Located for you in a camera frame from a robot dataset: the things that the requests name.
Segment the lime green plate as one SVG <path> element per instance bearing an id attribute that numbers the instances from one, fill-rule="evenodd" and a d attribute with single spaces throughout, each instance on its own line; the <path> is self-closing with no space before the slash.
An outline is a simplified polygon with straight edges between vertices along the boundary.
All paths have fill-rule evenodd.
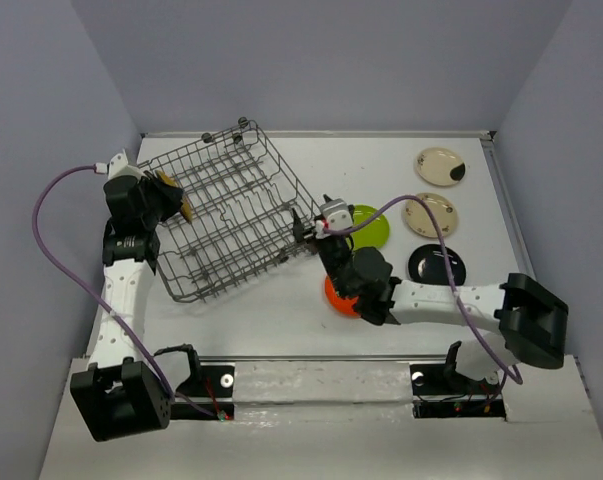
<path id="1" fill-rule="evenodd" d="M 371 218 L 377 209 L 368 205 L 356 204 L 353 211 L 354 225 L 357 226 Z M 390 236 L 390 225 L 386 217 L 381 214 L 370 224 L 351 235 L 353 249 L 364 247 L 381 249 L 385 246 Z"/>

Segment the cream floral plate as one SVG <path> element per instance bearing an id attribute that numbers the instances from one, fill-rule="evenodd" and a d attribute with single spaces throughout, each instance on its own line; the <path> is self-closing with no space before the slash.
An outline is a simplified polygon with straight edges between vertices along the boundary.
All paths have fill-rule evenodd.
<path id="1" fill-rule="evenodd" d="M 417 197 L 427 205 L 443 237 L 452 235 L 459 226 L 459 216 L 455 205 L 447 198 L 432 193 L 419 193 Z M 402 209 L 406 226 L 414 233 L 430 239 L 438 237 L 437 230 L 425 207 L 417 200 L 406 200 Z"/>

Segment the cream plate with black spot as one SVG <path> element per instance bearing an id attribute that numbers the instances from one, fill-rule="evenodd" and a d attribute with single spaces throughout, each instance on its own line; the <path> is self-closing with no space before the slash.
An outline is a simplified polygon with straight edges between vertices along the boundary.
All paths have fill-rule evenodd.
<path id="1" fill-rule="evenodd" d="M 465 178 L 466 163 L 462 156 L 453 150 L 430 147 L 416 156 L 415 171 L 431 185 L 451 187 Z"/>

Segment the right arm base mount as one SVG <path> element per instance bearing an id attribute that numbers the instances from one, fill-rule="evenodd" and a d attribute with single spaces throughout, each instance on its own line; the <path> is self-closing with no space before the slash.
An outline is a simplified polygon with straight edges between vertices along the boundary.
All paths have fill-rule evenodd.
<path id="1" fill-rule="evenodd" d="M 461 345 L 453 343 L 443 363 L 410 366 L 415 418 L 506 418 L 501 382 L 472 380 L 457 372 Z"/>

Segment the yellow patterned plate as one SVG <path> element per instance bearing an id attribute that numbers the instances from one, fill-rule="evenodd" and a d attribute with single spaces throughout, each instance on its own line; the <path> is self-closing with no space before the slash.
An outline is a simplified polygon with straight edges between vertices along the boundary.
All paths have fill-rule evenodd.
<path id="1" fill-rule="evenodd" d="M 161 184 L 161 191 L 167 196 L 168 210 L 166 219 L 179 214 L 188 224 L 191 224 L 193 221 L 193 208 L 183 188 L 176 180 L 162 171 L 155 171 L 154 175 Z"/>

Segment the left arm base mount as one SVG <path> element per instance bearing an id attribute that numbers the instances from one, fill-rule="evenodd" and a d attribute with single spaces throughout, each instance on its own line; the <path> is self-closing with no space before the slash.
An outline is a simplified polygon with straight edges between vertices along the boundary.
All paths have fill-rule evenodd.
<path id="1" fill-rule="evenodd" d="M 182 354 L 188 365 L 187 376 L 173 383 L 175 397 L 172 420 L 231 421 L 235 416 L 233 388 L 235 366 L 203 363 L 191 344 L 181 344 L 155 351 L 155 357 Z"/>

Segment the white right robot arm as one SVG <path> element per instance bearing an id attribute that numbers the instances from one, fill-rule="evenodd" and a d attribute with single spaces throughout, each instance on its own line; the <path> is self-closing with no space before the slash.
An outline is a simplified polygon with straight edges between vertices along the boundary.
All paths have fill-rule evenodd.
<path id="1" fill-rule="evenodd" d="M 441 368 L 443 384 L 463 392 L 497 371 L 520 380 L 517 367 L 558 370 L 564 365 L 567 304 L 532 277 L 511 273 L 500 284 L 428 285 L 393 275 L 375 247 L 354 250 L 342 235 L 322 232 L 292 216 L 295 240 L 317 253 L 335 292 L 354 302 L 357 315 L 375 326 L 438 324 L 470 329 Z"/>

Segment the orange plate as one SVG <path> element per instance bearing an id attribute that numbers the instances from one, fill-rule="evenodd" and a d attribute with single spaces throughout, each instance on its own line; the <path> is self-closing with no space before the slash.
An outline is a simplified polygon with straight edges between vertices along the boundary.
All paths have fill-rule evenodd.
<path id="1" fill-rule="evenodd" d="M 359 318 L 354 306 L 358 298 L 344 298 L 337 294 L 329 276 L 324 279 L 324 294 L 330 306 L 339 314 L 349 318 Z"/>

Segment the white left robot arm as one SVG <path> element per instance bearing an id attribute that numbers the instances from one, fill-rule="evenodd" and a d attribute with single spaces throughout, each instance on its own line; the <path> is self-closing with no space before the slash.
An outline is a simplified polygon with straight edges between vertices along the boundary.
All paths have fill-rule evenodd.
<path id="1" fill-rule="evenodd" d="M 202 383 L 202 370 L 187 360 L 174 363 L 166 377 L 143 343 L 160 249 L 156 228 L 179 212 L 181 189 L 149 173 L 124 173 L 109 178 L 103 190 L 110 217 L 98 338 L 87 369 L 70 381 L 72 399 L 97 442 L 166 428 L 173 388 L 190 395 Z"/>

